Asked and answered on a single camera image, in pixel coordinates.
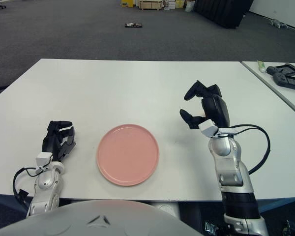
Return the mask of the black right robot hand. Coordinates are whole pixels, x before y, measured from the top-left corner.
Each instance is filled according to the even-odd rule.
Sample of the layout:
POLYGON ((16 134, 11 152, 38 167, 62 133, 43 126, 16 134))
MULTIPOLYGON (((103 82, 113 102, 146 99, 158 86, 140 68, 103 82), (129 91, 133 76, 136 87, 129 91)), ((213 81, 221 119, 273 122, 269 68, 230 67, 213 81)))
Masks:
POLYGON ((218 85, 214 84, 206 87, 200 81, 196 81, 187 91, 184 100, 188 101, 193 97, 201 98, 201 105, 205 116, 192 116, 185 110, 179 111, 182 119, 187 123, 190 129, 199 129, 199 125, 210 119, 217 127, 228 128, 230 125, 229 113, 225 101, 218 85))

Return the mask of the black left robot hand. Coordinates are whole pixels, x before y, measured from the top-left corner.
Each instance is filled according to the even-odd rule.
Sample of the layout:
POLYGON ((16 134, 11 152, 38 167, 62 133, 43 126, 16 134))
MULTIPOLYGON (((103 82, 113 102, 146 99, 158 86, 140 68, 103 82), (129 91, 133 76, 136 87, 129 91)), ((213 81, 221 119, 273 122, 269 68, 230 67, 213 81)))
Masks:
POLYGON ((52 161, 61 162, 75 147, 75 129, 70 121, 50 121, 42 151, 52 153, 52 161))

